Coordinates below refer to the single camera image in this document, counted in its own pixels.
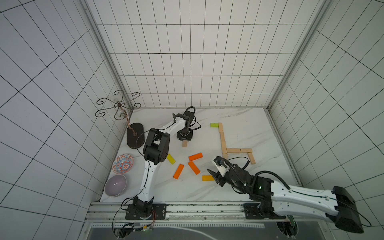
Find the yellow block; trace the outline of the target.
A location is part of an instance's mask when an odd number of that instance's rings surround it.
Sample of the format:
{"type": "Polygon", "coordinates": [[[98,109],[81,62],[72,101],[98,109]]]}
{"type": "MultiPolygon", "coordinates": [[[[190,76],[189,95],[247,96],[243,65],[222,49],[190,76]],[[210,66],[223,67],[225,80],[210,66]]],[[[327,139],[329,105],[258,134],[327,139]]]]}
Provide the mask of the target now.
{"type": "Polygon", "coordinates": [[[202,181],[203,182],[214,181],[214,180],[215,180],[214,177],[211,176],[211,175],[204,175],[204,176],[202,176],[202,181]]]}

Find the orange block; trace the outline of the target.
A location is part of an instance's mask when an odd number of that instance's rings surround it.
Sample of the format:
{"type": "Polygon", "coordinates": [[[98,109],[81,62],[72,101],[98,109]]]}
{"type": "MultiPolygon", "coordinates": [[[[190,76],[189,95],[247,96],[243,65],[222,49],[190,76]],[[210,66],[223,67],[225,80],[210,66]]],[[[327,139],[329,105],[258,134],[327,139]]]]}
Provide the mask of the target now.
{"type": "Polygon", "coordinates": [[[190,161],[188,162],[188,165],[190,166],[190,168],[192,169],[192,171],[198,175],[201,171],[199,170],[199,168],[195,165],[195,163],[193,161],[190,161]]]}
{"type": "Polygon", "coordinates": [[[174,179],[176,179],[176,180],[179,179],[179,177],[180,177],[180,175],[181,175],[181,173],[182,173],[184,167],[185,167],[185,166],[184,166],[183,164],[179,164],[177,170],[175,171],[175,173],[174,173],[174,175],[173,175],[173,178],[174,178],[174,179]]]}
{"type": "Polygon", "coordinates": [[[202,153],[198,153],[198,154],[194,154],[192,156],[189,156],[189,161],[195,161],[197,159],[201,159],[203,157],[203,154],[202,153]]]}

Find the yellow-green block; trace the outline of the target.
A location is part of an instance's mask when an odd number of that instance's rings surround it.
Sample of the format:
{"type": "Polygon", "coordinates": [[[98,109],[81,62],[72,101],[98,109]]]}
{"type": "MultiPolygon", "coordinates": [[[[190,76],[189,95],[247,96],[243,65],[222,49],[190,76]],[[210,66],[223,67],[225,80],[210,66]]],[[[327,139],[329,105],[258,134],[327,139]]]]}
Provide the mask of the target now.
{"type": "Polygon", "coordinates": [[[173,165],[176,162],[175,159],[170,154],[167,155],[167,160],[170,162],[171,165],[173,165]]]}

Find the natural wood block small diagonal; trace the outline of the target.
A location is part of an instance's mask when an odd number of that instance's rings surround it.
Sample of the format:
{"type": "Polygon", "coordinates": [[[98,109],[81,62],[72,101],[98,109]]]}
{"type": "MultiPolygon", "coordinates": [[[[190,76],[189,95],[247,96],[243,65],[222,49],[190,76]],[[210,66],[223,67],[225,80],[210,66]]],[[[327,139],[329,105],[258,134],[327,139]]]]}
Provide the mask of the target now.
{"type": "Polygon", "coordinates": [[[252,149],[241,149],[241,153],[252,153],[252,149]]]}

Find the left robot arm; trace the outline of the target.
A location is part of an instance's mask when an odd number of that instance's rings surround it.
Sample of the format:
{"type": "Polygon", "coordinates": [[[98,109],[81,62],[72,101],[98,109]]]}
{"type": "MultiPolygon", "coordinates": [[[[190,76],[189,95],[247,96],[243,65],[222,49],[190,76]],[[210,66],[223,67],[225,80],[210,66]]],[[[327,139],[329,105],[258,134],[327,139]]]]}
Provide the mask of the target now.
{"type": "Polygon", "coordinates": [[[176,136],[182,142],[189,142],[193,138],[196,123],[196,108],[188,107],[182,114],[173,114],[173,120],[165,126],[156,129],[151,128],[143,147],[145,165],[141,190],[132,198],[132,203],[127,207],[127,214],[143,220],[154,216],[156,211],[153,207],[155,198],[155,180],[157,178],[161,163],[163,163],[170,148],[172,136],[176,136]]]}

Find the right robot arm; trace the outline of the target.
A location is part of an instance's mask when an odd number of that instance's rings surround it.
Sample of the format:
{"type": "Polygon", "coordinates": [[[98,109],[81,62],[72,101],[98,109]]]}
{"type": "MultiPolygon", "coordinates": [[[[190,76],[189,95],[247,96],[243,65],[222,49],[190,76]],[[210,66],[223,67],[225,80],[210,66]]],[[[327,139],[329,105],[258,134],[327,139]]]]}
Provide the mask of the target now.
{"type": "Polygon", "coordinates": [[[332,190],[314,190],[288,185],[271,171],[249,174],[236,164],[218,157],[214,160],[216,171],[208,172],[223,187],[230,185],[236,193],[249,196],[257,202],[254,211],[262,219],[283,219],[301,216],[333,223],[339,230],[364,233],[356,201],[343,187],[332,190]]]}

